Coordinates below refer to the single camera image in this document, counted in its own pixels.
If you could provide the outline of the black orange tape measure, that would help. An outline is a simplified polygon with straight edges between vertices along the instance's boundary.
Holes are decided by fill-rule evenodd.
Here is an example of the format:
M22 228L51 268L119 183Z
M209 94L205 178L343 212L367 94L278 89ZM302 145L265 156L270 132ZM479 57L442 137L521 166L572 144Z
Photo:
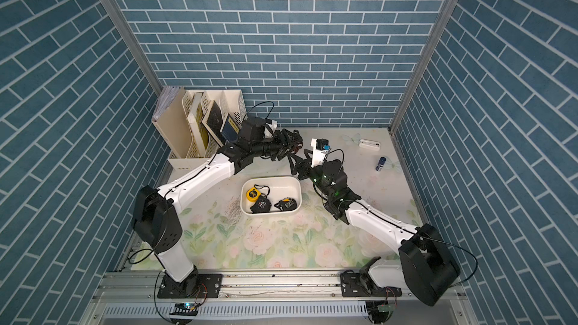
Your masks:
M297 201L293 198L286 197L283 200L278 201L274 207L280 212L293 212L297 209Z

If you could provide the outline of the yellow tape measure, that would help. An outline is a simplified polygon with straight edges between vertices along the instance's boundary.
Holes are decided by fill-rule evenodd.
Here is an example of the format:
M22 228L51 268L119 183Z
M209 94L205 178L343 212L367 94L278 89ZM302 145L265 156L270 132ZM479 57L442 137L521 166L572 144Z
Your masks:
M256 203L259 198L266 198L270 194L270 187L267 185L254 185L246 192L246 198L250 203Z

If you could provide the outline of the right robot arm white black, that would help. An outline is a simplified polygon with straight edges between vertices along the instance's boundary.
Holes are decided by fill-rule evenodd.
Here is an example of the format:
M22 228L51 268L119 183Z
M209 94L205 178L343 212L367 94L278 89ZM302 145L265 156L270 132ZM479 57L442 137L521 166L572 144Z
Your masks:
M304 158L289 154L291 174L308 179L322 198L325 209L337 220L370 233L396 250L401 272L410 292L425 305L435 305L461 274L460 266L430 224L405 224L375 209L349 188L343 162L335 159L314 161L315 151Z

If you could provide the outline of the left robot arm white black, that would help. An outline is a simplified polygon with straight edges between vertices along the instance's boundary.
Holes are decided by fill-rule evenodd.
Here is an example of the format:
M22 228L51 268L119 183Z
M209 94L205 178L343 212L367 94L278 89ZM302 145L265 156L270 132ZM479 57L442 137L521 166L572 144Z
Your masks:
M160 187L145 186L135 196L132 228L149 244L166 274L180 284L196 269L185 254L180 213L213 186L253 164L257 157L272 161L297 153L303 139L297 130L277 129L274 120L248 117L236 140L188 174Z

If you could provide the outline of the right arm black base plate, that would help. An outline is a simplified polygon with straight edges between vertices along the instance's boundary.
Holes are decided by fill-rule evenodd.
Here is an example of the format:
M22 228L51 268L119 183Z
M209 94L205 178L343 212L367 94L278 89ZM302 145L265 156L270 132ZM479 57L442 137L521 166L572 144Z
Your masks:
M358 272L346 270L340 274L340 289L342 297L383 297L394 299L403 295L399 287L378 287L369 282L362 281L362 276Z

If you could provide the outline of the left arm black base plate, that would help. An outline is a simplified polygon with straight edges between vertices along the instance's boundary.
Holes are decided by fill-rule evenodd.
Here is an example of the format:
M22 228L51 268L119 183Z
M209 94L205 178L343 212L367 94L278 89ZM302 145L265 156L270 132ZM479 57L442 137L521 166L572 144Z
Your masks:
M160 299L215 299L221 291L223 275L196 274L189 275L182 282L174 281L164 275L157 292Z

